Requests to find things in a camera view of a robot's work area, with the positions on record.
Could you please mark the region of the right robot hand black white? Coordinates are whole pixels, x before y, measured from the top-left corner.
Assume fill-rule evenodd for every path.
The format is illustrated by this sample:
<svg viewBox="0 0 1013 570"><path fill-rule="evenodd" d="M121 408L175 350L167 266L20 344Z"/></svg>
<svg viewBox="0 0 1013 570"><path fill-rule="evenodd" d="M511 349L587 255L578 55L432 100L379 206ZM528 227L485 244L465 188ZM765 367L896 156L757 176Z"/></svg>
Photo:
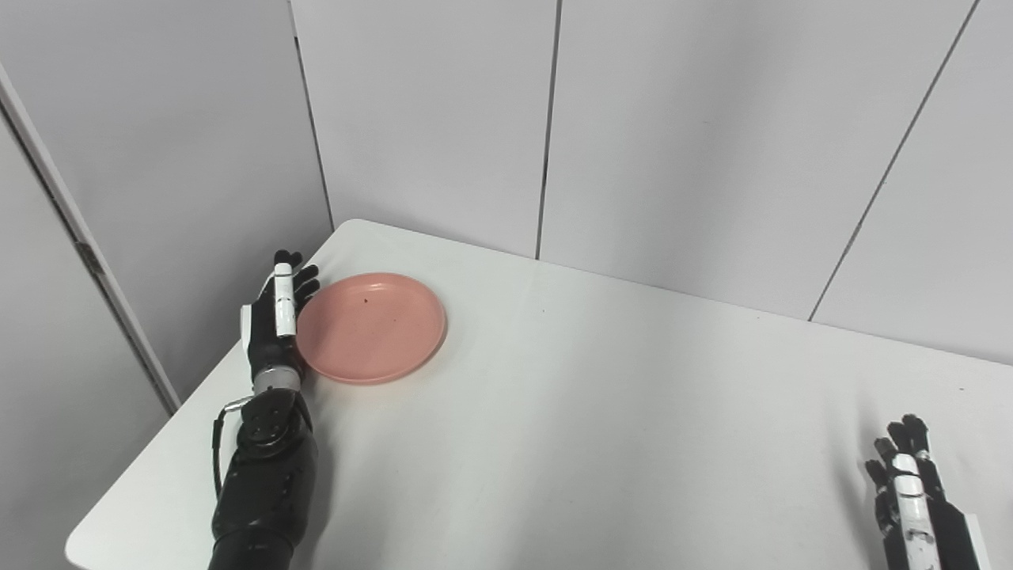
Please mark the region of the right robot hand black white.
<svg viewBox="0 0 1013 570"><path fill-rule="evenodd" d="M887 426L864 463L875 487L873 513L890 569L988 569L980 523L947 498L929 443L914 414Z"/></svg>

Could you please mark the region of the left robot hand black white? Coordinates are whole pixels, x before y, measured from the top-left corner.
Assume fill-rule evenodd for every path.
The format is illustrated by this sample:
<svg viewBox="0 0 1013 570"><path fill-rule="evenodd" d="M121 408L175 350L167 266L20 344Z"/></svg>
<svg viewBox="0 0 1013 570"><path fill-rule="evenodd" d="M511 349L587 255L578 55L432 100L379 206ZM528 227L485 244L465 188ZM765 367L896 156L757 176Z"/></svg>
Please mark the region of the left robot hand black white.
<svg viewBox="0 0 1013 570"><path fill-rule="evenodd" d="M319 268L315 264L304 264L304 256L297 250L278 250L274 264L289 264L292 268L294 315L299 315L320 290ZM251 378L272 367L290 367L300 375L305 373L305 360L294 346L294 336L279 336L276 333L272 274L268 275L257 299L249 306L249 324L244 333L247 335L244 343Z"/></svg>

